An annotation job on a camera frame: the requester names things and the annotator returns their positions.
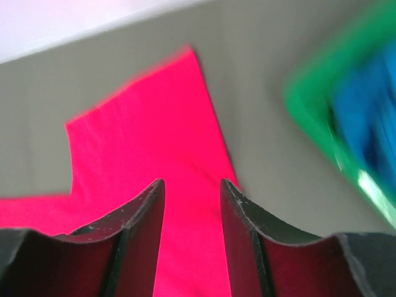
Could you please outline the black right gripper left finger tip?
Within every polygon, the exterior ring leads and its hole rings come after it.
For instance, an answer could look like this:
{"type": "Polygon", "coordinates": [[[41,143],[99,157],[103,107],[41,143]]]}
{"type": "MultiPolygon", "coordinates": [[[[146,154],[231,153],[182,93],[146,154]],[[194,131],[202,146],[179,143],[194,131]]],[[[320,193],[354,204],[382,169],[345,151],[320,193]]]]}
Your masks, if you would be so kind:
{"type": "Polygon", "coordinates": [[[1,230],[2,296],[152,296],[165,183],[69,235],[1,230]]]}

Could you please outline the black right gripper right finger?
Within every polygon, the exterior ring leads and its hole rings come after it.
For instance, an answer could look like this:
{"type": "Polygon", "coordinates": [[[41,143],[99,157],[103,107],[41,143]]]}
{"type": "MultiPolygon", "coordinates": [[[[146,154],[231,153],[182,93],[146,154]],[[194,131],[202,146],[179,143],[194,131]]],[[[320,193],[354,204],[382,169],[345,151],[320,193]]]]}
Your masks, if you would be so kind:
{"type": "Polygon", "coordinates": [[[233,296],[394,296],[395,235],[300,230],[220,186],[233,296]]]}

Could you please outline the red t-shirt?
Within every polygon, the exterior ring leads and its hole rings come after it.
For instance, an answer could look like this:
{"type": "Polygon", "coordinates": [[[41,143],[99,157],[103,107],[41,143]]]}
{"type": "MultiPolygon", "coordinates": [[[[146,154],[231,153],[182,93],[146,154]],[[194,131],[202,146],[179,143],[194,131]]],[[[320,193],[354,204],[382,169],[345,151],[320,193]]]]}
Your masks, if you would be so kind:
{"type": "Polygon", "coordinates": [[[165,182],[155,296],[231,294],[220,182],[236,181],[197,56],[189,46],[66,124],[68,195],[1,202],[1,226],[71,233],[165,182]]]}

